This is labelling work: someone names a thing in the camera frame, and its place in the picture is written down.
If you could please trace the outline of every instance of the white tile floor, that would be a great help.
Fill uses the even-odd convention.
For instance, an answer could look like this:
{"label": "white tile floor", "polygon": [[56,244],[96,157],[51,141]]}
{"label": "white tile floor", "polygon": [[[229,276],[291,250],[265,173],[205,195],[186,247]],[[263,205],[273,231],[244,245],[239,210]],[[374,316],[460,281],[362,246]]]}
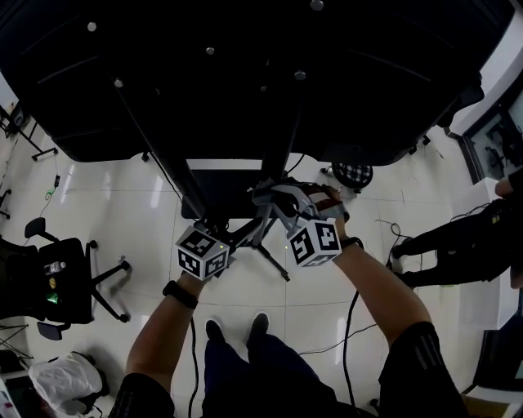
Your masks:
{"label": "white tile floor", "polygon": [[[360,237],[366,250],[381,262],[396,237],[389,225],[377,220],[397,222],[406,235],[416,235],[449,220],[449,200],[471,181],[458,145],[439,128],[431,130],[432,142],[421,147],[414,156],[405,156],[387,167],[375,167],[371,185],[358,197],[342,191],[351,220],[347,231]],[[51,141],[38,129],[34,139],[43,147]],[[77,237],[82,242],[95,239],[99,272],[114,266],[125,255],[132,264],[132,273],[103,284],[103,293],[117,309],[131,315],[122,324],[113,320],[104,309],[94,307],[96,320],[86,326],[72,326],[61,342],[43,339],[36,321],[27,318],[25,332],[27,350],[37,361],[77,350],[93,354],[117,392],[123,378],[127,354],[138,332],[161,301],[161,290],[169,278],[177,278],[180,269],[172,257],[172,243],[190,224],[181,218],[181,204],[171,191],[154,161],[142,162],[137,155],[121,162],[80,163],[60,152],[33,162],[32,149],[20,140],[12,152],[2,192],[11,188],[7,201],[10,220],[0,220],[0,232],[7,241],[23,244],[26,223],[37,217],[44,204],[44,195],[52,187],[56,170],[60,187],[44,212],[47,229],[59,238]],[[288,166],[299,158],[292,154]],[[234,168],[257,168],[259,162],[234,161]],[[190,161],[196,167],[221,168],[230,163]],[[305,157],[293,172],[299,180],[339,184],[319,173],[320,163]],[[234,220],[230,228],[243,222]],[[37,246],[45,242],[32,238]],[[197,328],[197,355],[200,382],[203,382],[203,349],[206,318],[218,316],[225,327],[228,341],[246,355],[244,338],[253,315],[260,309],[270,315],[270,332],[298,352],[329,347],[342,339],[346,314],[355,289],[331,263],[317,269],[297,269],[284,249],[285,233],[277,223],[265,245],[290,272],[292,281],[285,283],[280,275],[259,254],[249,249],[236,253],[238,261],[219,279],[208,284],[194,314]],[[423,267],[434,265],[432,255],[425,256]],[[407,269],[419,269],[419,257],[405,263]],[[481,333],[459,328],[459,287],[428,287],[419,295],[430,310],[439,332],[443,356],[459,389],[472,381],[481,346]],[[356,305],[352,330],[373,323],[363,302]],[[324,383],[334,388],[341,401],[348,402],[348,391],[342,370],[341,345],[323,354],[304,358],[313,366]],[[378,395],[378,377],[387,356],[387,345],[374,327],[351,339],[348,346],[348,369],[355,398],[360,406]],[[194,368],[190,356],[190,333],[182,351],[172,385],[179,416],[186,416],[189,397],[194,387]],[[203,384],[194,405],[199,416]],[[108,413],[111,397],[99,402]]]}

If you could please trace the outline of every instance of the person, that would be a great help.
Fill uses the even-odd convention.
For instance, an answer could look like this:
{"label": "person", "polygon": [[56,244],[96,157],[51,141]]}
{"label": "person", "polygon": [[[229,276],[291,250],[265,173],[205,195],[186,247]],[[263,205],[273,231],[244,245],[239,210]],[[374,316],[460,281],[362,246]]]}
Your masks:
{"label": "person", "polygon": [[501,197],[476,214],[456,216],[448,224],[406,238],[391,250],[389,268],[395,270],[402,256],[416,256],[436,250],[437,265],[416,272],[395,271],[409,287],[454,285],[492,281],[509,267],[511,286],[523,287],[521,245],[517,239],[521,230],[520,198],[514,189],[522,190],[523,170],[511,174],[496,184]]}
{"label": "person", "polygon": [[[339,199],[335,191],[333,197]],[[349,243],[345,220],[336,220],[336,226],[341,242]],[[418,296],[357,242],[346,245],[333,262],[354,284],[390,346],[379,378],[380,416],[466,417],[431,317]],[[168,294],[151,315],[129,353],[127,375],[110,418],[173,416],[171,380],[194,301],[204,285],[183,273],[173,285],[177,296]],[[204,417],[364,414],[338,402],[334,391],[293,349],[268,333],[269,326],[265,314],[256,316],[245,362],[226,343],[219,322],[207,321]]]}

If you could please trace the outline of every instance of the sleeve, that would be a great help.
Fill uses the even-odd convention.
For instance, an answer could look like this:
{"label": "sleeve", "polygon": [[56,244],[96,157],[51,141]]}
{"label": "sleeve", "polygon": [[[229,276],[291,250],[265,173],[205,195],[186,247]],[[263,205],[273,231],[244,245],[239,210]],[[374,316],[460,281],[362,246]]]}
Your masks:
{"label": "sleeve", "polygon": [[174,416],[171,395],[156,380],[140,373],[125,376],[116,397],[110,418],[135,418],[149,416]]}
{"label": "sleeve", "polygon": [[380,416],[468,417],[429,322],[409,327],[392,344],[379,382]]}

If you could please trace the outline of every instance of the cable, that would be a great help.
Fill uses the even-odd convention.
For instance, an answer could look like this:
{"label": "cable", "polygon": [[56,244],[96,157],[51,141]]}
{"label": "cable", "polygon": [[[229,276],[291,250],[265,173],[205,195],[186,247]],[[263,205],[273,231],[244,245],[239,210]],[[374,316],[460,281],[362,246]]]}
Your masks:
{"label": "cable", "polygon": [[104,413],[101,411],[99,407],[97,407],[96,405],[93,405],[92,407],[98,410],[98,412],[100,413],[100,418],[104,415]]}
{"label": "cable", "polygon": [[[354,331],[352,334],[350,334],[347,339],[349,340],[352,336],[355,336],[356,334],[359,334],[360,332],[363,332],[363,331],[367,331],[369,328],[372,328],[372,327],[377,327],[378,325],[375,323],[373,325],[369,325],[368,327],[365,327],[363,329],[360,329],[358,331]],[[317,349],[317,350],[312,350],[312,351],[304,351],[303,353],[300,353],[299,355],[301,356],[304,356],[306,354],[319,354],[319,353],[326,353],[327,351],[331,350],[331,349],[335,349],[336,347],[338,347],[343,341],[345,340],[341,340],[339,343],[335,344],[335,345],[331,345],[330,347],[326,348],[326,349]]]}
{"label": "cable", "polygon": [[194,319],[190,319],[190,330],[193,333],[193,360],[194,360],[194,378],[196,379],[196,384],[194,385],[194,391],[193,394],[190,396],[189,401],[189,418],[192,417],[193,413],[193,401],[194,397],[196,396],[196,392],[198,392],[198,386],[199,386],[199,373],[198,373],[198,361],[196,360],[196,330],[194,328]]}
{"label": "cable", "polygon": [[[45,200],[47,200],[47,203],[45,205],[43,205],[43,208],[40,211],[40,215],[38,215],[39,218],[42,217],[43,212],[47,209],[47,207],[49,206],[49,203],[51,203],[52,195],[56,192],[56,188],[58,187],[58,184],[60,183],[60,176],[58,176],[58,164],[56,163],[56,154],[54,155],[54,157],[55,157],[55,172],[56,172],[55,183],[53,185],[52,190],[49,189],[47,191],[46,195],[43,197]],[[30,239],[31,238],[27,238],[22,247],[25,247]]]}
{"label": "cable", "polygon": [[305,157],[305,154],[303,153],[299,160],[297,160],[297,163],[293,165],[293,168],[291,168],[287,173],[285,173],[284,177],[287,177],[292,170],[294,170],[300,162],[302,162],[303,157]]}
{"label": "cable", "polygon": [[452,222],[453,220],[455,220],[455,219],[457,219],[457,218],[461,218],[461,217],[463,217],[463,216],[469,216],[469,215],[471,215],[474,211],[477,211],[478,209],[481,209],[481,208],[485,208],[485,207],[487,207],[488,205],[490,205],[490,202],[489,202],[489,203],[485,203],[484,205],[476,206],[474,209],[472,209],[471,211],[468,211],[467,213],[463,213],[463,214],[461,214],[461,215],[456,215],[456,216],[454,216],[454,217],[450,220],[450,222]]}
{"label": "cable", "polygon": [[376,219],[376,220],[374,220],[374,222],[384,222],[385,224],[389,224],[391,226],[391,232],[397,237],[396,240],[394,241],[394,244],[392,244],[391,250],[389,251],[389,256],[387,257],[386,266],[392,267],[392,262],[391,262],[392,248],[394,248],[396,246],[398,241],[400,241],[400,238],[412,238],[412,237],[409,237],[408,235],[402,235],[401,227],[396,222],[389,222],[388,220],[381,220],[381,219]]}
{"label": "cable", "polygon": [[356,404],[354,402],[354,394],[352,393],[352,385],[351,385],[351,379],[349,378],[349,371],[346,368],[346,347],[347,347],[347,342],[349,340],[349,330],[351,328],[352,311],[354,310],[354,307],[356,305],[356,301],[358,300],[359,295],[360,295],[360,293],[356,292],[354,294],[354,299],[352,299],[351,307],[349,308],[349,316],[346,319],[345,339],[343,340],[343,373],[345,373],[346,385],[349,388],[349,396],[351,397],[351,405],[353,407],[355,407]]}

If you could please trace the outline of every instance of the wristwatch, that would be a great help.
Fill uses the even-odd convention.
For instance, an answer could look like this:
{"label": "wristwatch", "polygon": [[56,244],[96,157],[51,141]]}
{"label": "wristwatch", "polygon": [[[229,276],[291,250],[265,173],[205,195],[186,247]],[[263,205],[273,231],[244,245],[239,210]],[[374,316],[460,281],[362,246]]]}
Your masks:
{"label": "wristwatch", "polygon": [[171,280],[167,283],[167,286],[163,288],[163,295],[171,295],[175,297],[189,309],[196,309],[196,306],[198,305],[198,299],[196,299],[194,295],[191,295],[186,289],[178,286],[178,283],[174,280]]}
{"label": "wristwatch", "polygon": [[342,245],[342,249],[354,243],[358,244],[360,248],[363,250],[363,243],[358,237],[345,238],[343,241],[340,242],[340,244]]}

